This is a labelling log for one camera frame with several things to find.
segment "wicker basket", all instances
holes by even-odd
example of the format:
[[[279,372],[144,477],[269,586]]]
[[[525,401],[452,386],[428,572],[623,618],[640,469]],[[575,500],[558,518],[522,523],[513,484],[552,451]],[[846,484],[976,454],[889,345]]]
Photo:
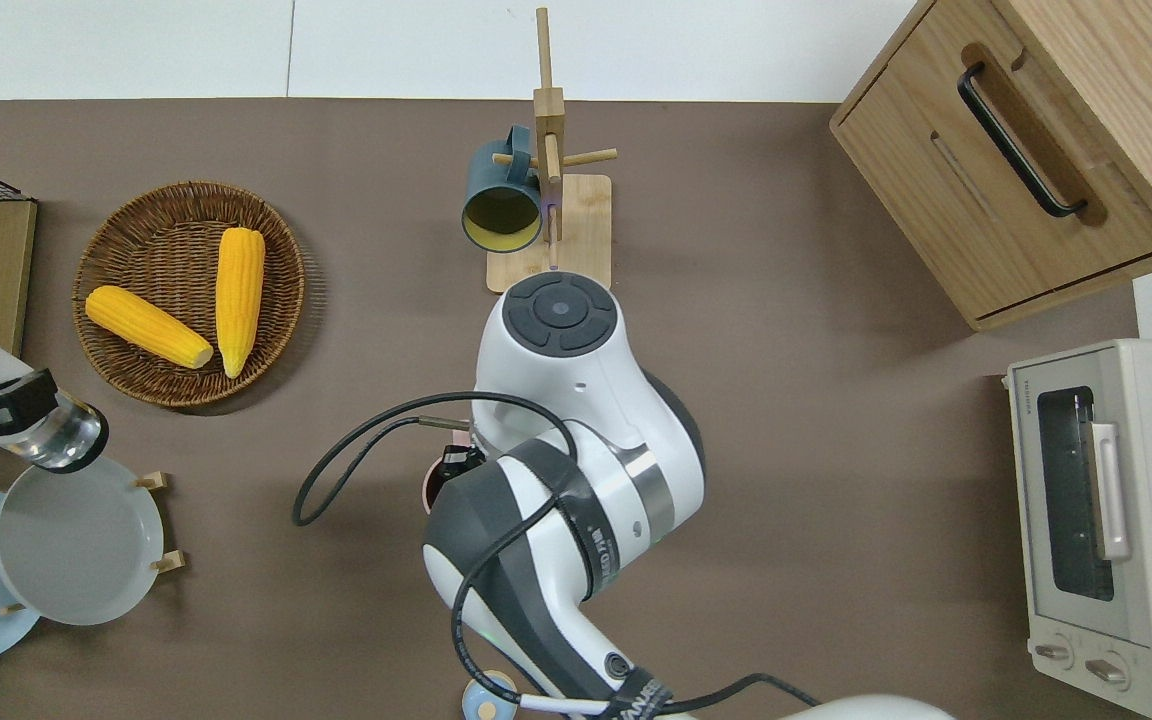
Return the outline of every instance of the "wicker basket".
[[[247,227],[265,236],[265,285],[256,346],[238,378],[220,353],[189,370],[128,343],[83,311],[88,294],[115,285],[160,306],[217,346],[220,234]],[[164,407],[197,407],[250,386],[282,354],[305,297],[305,264],[283,218],[260,197],[214,182],[157,188],[109,215],[88,243],[74,278],[74,327],[97,373],[126,395]]]

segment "blue mug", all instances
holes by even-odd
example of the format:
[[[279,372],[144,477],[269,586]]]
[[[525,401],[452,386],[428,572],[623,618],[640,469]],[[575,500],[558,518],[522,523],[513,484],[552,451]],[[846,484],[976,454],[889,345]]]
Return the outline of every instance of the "blue mug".
[[[531,129],[514,126],[503,141],[477,149],[470,160],[461,227],[475,245],[515,252],[540,237],[540,180],[530,168]],[[493,154],[510,156],[499,164]]]

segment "white wall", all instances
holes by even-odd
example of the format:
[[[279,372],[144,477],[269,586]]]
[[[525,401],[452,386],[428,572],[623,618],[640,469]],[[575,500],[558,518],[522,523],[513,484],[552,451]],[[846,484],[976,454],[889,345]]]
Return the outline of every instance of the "white wall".
[[[550,0],[582,100],[838,101],[915,0]],[[0,0],[0,99],[524,97],[509,0]],[[1152,338],[1152,275],[1135,282]]]

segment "oven handle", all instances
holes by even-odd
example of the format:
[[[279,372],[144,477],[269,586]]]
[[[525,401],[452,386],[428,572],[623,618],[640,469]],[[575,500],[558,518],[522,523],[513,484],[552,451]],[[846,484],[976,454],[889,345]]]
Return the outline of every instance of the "oven handle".
[[[1101,560],[1132,556],[1123,509],[1123,475],[1119,470],[1119,429],[1114,423],[1084,423],[1083,441],[1091,447],[1093,461],[1087,467],[1092,482],[1092,516],[1097,530],[1097,551]]]

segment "corn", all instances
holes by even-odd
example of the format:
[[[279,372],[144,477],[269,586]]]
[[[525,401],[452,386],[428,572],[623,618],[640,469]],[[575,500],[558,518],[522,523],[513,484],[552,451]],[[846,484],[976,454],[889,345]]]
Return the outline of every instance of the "corn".
[[[97,287],[83,308],[92,323],[166,361],[191,370],[211,361],[211,343],[202,340],[200,334],[123,288]]]
[[[243,372],[256,343],[264,282],[265,237],[248,228],[227,229],[215,265],[215,347],[229,378]]]

